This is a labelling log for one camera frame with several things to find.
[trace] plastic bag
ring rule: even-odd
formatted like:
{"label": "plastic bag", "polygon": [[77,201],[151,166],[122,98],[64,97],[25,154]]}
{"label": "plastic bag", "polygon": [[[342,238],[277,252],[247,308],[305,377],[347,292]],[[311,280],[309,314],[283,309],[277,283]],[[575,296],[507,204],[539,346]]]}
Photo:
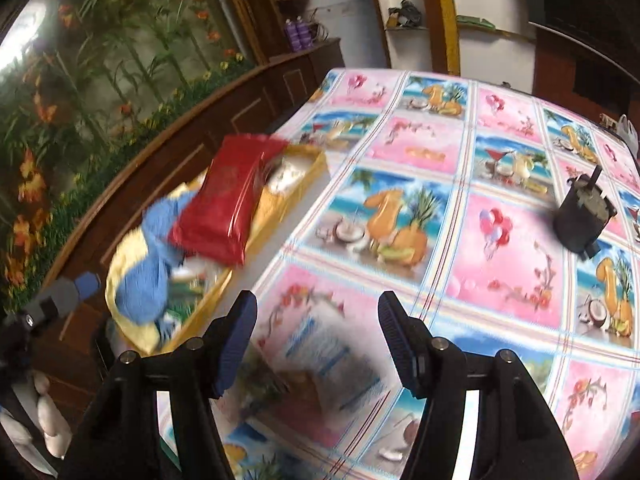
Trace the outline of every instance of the plastic bag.
{"label": "plastic bag", "polygon": [[202,188],[172,227],[169,242],[226,266],[243,265],[262,188],[287,144],[262,135],[226,136]]}

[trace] black straw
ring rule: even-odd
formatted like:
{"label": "black straw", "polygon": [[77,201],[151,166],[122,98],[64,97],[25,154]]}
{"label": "black straw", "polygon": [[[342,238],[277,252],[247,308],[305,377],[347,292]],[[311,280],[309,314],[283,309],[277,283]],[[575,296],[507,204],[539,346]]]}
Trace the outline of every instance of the black straw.
{"label": "black straw", "polygon": [[591,175],[591,178],[589,179],[589,182],[587,183],[587,189],[589,191],[591,191],[593,189],[593,186],[596,185],[596,181],[598,179],[598,177],[600,176],[600,174],[602,173],[602,167],[601,166],[596,166],[596,169],[593,170],[593,174]]}

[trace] printed balloon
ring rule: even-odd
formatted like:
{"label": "printed balloon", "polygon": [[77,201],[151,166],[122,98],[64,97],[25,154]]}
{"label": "printed balloon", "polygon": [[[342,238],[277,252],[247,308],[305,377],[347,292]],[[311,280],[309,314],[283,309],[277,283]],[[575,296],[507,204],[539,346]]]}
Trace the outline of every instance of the printed balloon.
{"label": "printed balloon", "polygon": [[480,230],[482,231],[483,235],[487,236],[491,234],[491,232],[494,230],[494,224],[491,221],[489,221],[487,218],[481,218]]}
{"label": "printed balloon", "polygon": [[500,237],[500,239],[495,244],[498,247],[504,247],[504,246],[509,244],[510,238],[511,238],[511,235],[509,234],[509,232],[505,231],[505,232],[502,233],[502,236]]}
{"label": "printed balloon", "polygon": [[500,211],[497,207],[491,209],[491,213],[494,215],[494,223],[501,224],[504,217],[502,216],[502,211]]}
{"label": "printed balloon", "polygon": [[480,212],[480,219],[486,219],[489,222],[491,222],[491,224],[494,224],[495,218],[494,218],[494,214],[491,213],[491,211],[487,211],[486,209],[482,209],[482,211]]}
{"label": "printed balloon", "polygon": [[492,231],[492,233],[490,235],[490,238],[491,238],[492,242],[497,244],[498,240],[500,240],[503,236],[504,236],[504,231],[502,230],[502,228],[500,226],[495,226],[494,230]]}
{"label": "printed balloon", "polygon": [[505,230],[505,231],[511,231],[513,229],[513,222],[511,221],[511,218],[509,218],[508,216],[505,216],[502,219],[502,222],[500,223],[500,226]]}

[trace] screw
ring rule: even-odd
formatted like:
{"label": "screw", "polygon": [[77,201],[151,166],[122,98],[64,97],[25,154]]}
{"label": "screw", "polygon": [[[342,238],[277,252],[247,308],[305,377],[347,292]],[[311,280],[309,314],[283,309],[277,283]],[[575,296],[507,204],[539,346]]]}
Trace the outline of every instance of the screw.
{"label": "screw", "polygon": [[134,350],[127,350],[120,355],[120,361],[128,365],[135,361],[138,357],[138,352]]}
{"label": "screw", "polygon": [[447,348],[449,348],[449,341],[447,341],[443,337],[434,337],[431,340],[431,345],[436,350],[446,350]]}
{"label": "screw", "polygon": [[201,337],[192,337],[184,344],[189,350],[198,350],[204,346],[204,341]]}
{"label": "screw", "polygon": [[514,354],[513,351],[507,349],[500,350],[500,357],[507,363],[513,363],[517,359],[516,354]]}

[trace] table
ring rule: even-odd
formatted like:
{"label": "table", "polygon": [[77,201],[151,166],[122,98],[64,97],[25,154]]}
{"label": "table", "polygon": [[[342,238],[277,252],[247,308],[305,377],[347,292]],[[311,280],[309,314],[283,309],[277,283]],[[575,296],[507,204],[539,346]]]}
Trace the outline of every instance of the table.
{"label": "table", "polygon": [[[331,71],[277,135],[324,146],[332,180],[255,283],[254,347],[213,406],[238,478],[399,477],[424,401],[388,354],[384,290],[464,351],[513,349],[580,478],[595,478],[640,418],[640,178],[626,146],[530,96],[392,70]],[[618,215],[580,261],[550,218],[567,179],[598,162]],[[467,400],[458,478],[475,442]],[[159,409],[171,446],[166,398]]]}

